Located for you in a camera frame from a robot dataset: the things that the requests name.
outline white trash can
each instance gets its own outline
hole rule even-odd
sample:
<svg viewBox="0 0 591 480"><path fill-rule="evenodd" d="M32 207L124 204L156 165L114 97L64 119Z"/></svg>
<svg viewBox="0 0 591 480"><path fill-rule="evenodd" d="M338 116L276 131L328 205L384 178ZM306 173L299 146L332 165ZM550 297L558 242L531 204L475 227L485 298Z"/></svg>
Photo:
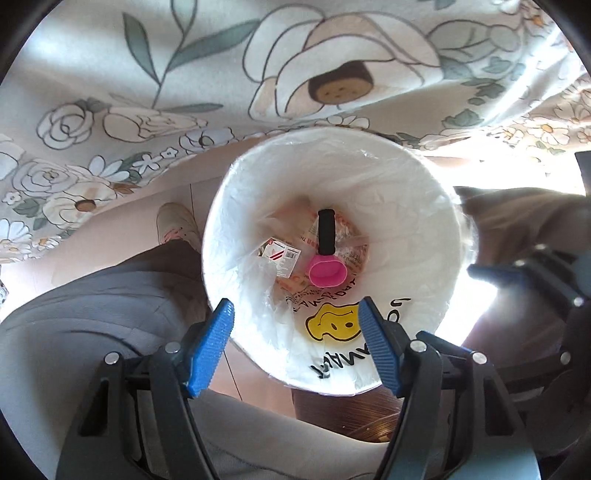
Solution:
<svg viewBox="0 0 591 480"><path fill-rule="evenodd" d="M343 212L369 246L352 282L294 302L275 282L275 265L256 252L273 234L263 220L302 196ZM422 156L366 132L309 128L266 140L232 164L207 219L203 278L210 304L234 303L231 338L270 376L355 395L380 384L358 302L371 296L411 338L434 332L472 245L453 189Z"/></svg>

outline pink scoop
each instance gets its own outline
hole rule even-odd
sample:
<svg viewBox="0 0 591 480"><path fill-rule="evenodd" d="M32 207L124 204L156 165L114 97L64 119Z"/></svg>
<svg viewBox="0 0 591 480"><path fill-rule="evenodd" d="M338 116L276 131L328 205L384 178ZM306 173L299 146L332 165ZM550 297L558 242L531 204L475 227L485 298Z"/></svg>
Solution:
<svg viewBox="0 0 591 480"><path fill-rule="evenodd" d="M318 255L308 265L308 277L319 288L338 287L347 279L347 267L335 256L335 211L318 212Z"/></svg>

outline smiley face logo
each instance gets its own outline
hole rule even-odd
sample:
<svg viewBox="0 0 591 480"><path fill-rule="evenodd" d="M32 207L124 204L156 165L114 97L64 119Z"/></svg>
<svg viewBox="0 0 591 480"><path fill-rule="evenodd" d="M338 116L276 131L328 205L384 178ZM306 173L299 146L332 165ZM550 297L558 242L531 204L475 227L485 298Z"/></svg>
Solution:
<svg viewBox="0 0 591 480"><path fill-rule="evenodd" d="M359 304L335 307L325 303L312 317L306 320L306 329L314 340L319 342L324 335L339 342L353 340L361 333L357 312Z"/></svg>

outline person's leg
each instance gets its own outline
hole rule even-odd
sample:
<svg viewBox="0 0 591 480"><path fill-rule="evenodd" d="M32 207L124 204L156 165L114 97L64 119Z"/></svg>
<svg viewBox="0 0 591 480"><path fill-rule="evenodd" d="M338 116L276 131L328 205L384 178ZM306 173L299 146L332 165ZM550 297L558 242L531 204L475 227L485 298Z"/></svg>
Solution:
<svg viewBox="0 0 591 480"><path fill-rule="evenodd" d="M0 410L50 480L104 356L150 354L204 318L200 255L179 239L186 233L161 232L166 244L57 288L0 325ZM158 442L150 442L150 435L157 436L150 403L150 395L142 395L144 441L152 446L150 465L166 477ZM192 401L191 409L222 479L368 480L386 449L211 391Z"/></svg>
<svg viewBox="0 0 591 480"><path fill-rule="evenodd" d="M174 212L163 209L173 225ZM92 374L112 351L147 355L180 339L209 307L190 222L119 265L56 288L0 324L0 410L35 464L55 476L61 446ZM162 224L159 215L159 226ZM160 230L161 241L168 232ZM197 238L195 232L191 242Z"/></svg>

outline shoe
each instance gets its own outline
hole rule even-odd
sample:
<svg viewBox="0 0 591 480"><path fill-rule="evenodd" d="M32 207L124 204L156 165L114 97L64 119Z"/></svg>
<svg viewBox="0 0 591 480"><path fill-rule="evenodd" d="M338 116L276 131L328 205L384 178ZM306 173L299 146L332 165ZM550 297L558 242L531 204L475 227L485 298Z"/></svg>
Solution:
<svg viewBox="0 0 591 480"><path fill-rule="evenodd" d="M163 245L171 240L185 240L201 253L201 235L193 214L179 203L166 203L160 207L156 217L158 243Z"/></svg>

